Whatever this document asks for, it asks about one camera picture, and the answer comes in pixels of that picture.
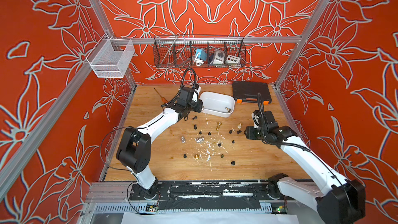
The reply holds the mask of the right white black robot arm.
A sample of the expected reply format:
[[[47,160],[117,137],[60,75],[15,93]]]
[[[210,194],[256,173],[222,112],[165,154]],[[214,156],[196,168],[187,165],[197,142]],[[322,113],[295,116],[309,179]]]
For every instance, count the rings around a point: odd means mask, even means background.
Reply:
[[[359,181],[349,180],[327,165],[289,126],[280,127],[272,112],[255,110],[251,116],[254,125],[246,127],[246,138],[281,149],[315,183],[308,186],[279,173],[268,179],[270,198],[293,198],[316,211],[326,224],[353,224],[366,216],[365,187]]]

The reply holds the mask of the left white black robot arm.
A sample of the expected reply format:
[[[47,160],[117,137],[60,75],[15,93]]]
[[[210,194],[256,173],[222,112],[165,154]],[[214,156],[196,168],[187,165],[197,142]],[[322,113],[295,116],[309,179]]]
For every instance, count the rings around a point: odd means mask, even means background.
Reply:
[[[203,102],[199,99],[200,91],[199,85],[182,86],[176,99],[167,103],[162,113],[139,127],[127,127],[123,133],[116,158],[135,176],[139,189],[149,198],[157,193],[158,184],[149,167],[152,143],[166,129],[182,119],[188,119],[191,112],[201,112]]]

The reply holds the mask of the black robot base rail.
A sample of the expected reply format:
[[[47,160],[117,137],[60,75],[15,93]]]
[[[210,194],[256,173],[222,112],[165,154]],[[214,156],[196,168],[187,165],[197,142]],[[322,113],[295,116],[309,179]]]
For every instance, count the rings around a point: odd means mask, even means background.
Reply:
[[[287,214],[288,197],[271,198],[265,180],[160,181],[152,190],[127,188],[129,204],[147,202],[145,213],[236,211]]]

